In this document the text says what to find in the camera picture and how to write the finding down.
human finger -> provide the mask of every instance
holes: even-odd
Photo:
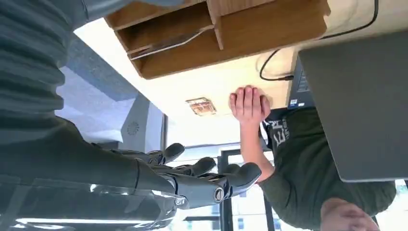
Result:
[[[270,102],[265,95],[261,96],[262,117],[265,119],[270,114]]]
[[[245,117],[252,117],[252,87],[245,87],[245,97],[243,100],[243,114]]]
[[[237,116],[242,116],[243,115],[243,97],[244,97],[243,88],[238,88],[236,91],[236,94],[237,94],[237,100],[235,101],[235,107],[237,109]]]
[[[252,113],[253,114],[262,114],[261,108],[261,96],[259,95],[259,90],[257,88],[252,89],[253,96],[252,96]]]
[[[237,95],[234,93],[231,93],[229,96],[229,107],[232,111],[232,114],[234,116],[237,116],[237,107],[236,107],[236,101],[237,101]]]

wooden shelf compartment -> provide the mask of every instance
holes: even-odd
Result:
[[[105,17],[105,20],[113,30],[121,30],[203,1],[205,0],[185,0],[184,4],[172,7],[161,7],[135,1]]]
[[[128,54],[149,49],[199,30],[212,29],[206,2],[174,11],[149,21],[116,31]]]
[[[153,79],[320,37],[326,31],[320,5],[320,0],[277,0],[222,16],[224,50],[211,30],[186,45],[141,58],[139,72]]]

sticker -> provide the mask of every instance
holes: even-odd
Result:
[[[297,104],[297,99],[291,100],[290,105],[293,106],[293,105],[295,105],[295,104]]]

human hand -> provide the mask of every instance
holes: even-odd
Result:
[[[266,96],[252,86],[238,88],[229,96],[229,107],[240,122],[241,127],[256,127],[270,114],[270,105]]]

human arm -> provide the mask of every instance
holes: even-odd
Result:
[[[270,112],[269,101],[259,89],[238,88],[229,98],[232,114],[240,122],[241,154],[245,162],[253,162],[262,171],[258,182],[268,179],[275,171],[265,157],[258,136],[259,124]]]

